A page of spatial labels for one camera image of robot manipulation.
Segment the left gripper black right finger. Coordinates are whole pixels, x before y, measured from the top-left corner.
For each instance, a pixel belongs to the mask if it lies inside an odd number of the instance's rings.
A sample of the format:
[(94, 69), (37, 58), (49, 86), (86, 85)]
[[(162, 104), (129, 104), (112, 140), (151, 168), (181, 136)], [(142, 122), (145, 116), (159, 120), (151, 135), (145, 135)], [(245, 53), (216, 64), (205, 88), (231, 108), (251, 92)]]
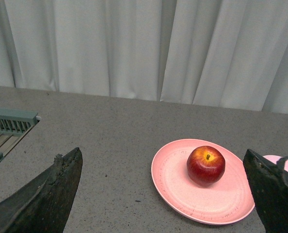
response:
[(267, 233), (288, 233), (288, 156), (276, 163), (248, 149), (243, 159), (256, 211)]

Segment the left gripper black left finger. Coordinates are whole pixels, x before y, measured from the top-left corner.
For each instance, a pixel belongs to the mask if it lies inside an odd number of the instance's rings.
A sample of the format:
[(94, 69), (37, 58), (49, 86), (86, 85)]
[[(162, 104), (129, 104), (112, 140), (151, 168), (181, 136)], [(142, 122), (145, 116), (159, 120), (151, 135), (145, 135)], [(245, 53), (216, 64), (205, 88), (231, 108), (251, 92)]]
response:
[(79, 148), (56, 155), (53, 165), (0, 202), (0, 233), (63, 232), (82, 166)]

